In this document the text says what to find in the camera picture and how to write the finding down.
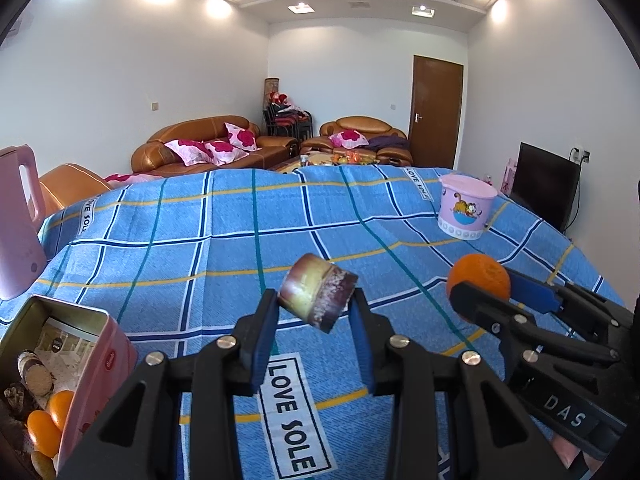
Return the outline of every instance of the black tv screen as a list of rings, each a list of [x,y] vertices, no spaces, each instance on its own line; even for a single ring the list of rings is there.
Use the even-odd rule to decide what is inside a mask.
[[[579,164],[521,142],[510,198],[564,232],[579,179]]]

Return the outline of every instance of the pink kettle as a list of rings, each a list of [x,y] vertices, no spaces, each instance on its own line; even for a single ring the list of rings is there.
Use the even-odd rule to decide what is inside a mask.
[[[20,166],[28,172],[34,218],[22,190]],[[45,203],[31,148],[24,145],[0,150],[0,299],[20,296],[47,265],[38,239],[44,215]]]

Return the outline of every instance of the mandarin orange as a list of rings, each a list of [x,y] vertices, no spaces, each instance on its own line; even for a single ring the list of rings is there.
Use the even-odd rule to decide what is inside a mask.
[[[69,414],[73,400],[74,393],[70,390],[58,392],[49,399],[47,411],[60,431],[65,429],[66,416]]]
[[[486,254],[466,254],[456,261],[447,277],[447,297],[451,295],[451,289],[461,282],[471,282],[502,300],[508,301],[511,297],[511,280],[507,271]]]
[[[53,423],[51,416],[42,410],[35,410],[27,418],[27,430],[36,451],[53,458],[60,450],[62,432]]]

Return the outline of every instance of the pink tin box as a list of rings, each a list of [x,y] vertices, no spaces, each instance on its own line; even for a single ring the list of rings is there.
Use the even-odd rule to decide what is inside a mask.
[[[36,346],[49,317],[98,336],[66,418],[58,454],[60,468],[95,417],[129,376],[138,354],[107,311],[44,296],[31,296],[0,342],[1,387],[20,381],[18,355]]]
[[[482,180],[452,173],[441,176],[440,183],[440,229],[460,240],[477,240],[484,231],[497,190]]]

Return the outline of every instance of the brown leather armchair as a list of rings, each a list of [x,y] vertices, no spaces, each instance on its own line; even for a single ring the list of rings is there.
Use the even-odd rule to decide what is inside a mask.
[[[367,139],[377,136],[395,135],[406,139],[406,135],[401,130],[394,128],[390,124],[365,116],[343,117],[331,123],[325,123],[320,126],[320,136],[311,137],[304,140],[300,146],[300,153],[323,152],[323,153],[340,153],[343,154],[347,150],[344,148],[336,148],[329,140],[329,136],[337,134],[343,130],[357,130]],[[382,148],[377,152],[368,150],[366,146],[357,149],[358,152],[367,153],[367,155],[375,155],[380,164],[391,164],[393,166],[411,166],[414,160],[409,150],[402,148]]]
[[[62,164],[39,178],[45,204],[45,216],[63,210],[81,200],[111,191],[106,181],[77,164]],[[33,203],[29,199],[29,211]]]
[[[256,136],[256,144],[260,150],[224,166],[214,166],[213,164],[185,166],[180,158],[164,145],[165,142],[177,139],[199,140],[201,142],[223,139],[227,136],[225,123],[251,130]],[[134,173],[150,173],[165,177],[202,173],[223,168],[266,170],[296,156],[297,153],[298,142],[296,139],[292,137],[261,137],[260,128],[256,124],[249,122],[244,117],[224,115],[184,121],[159,130],[133,153],[131,169]]]

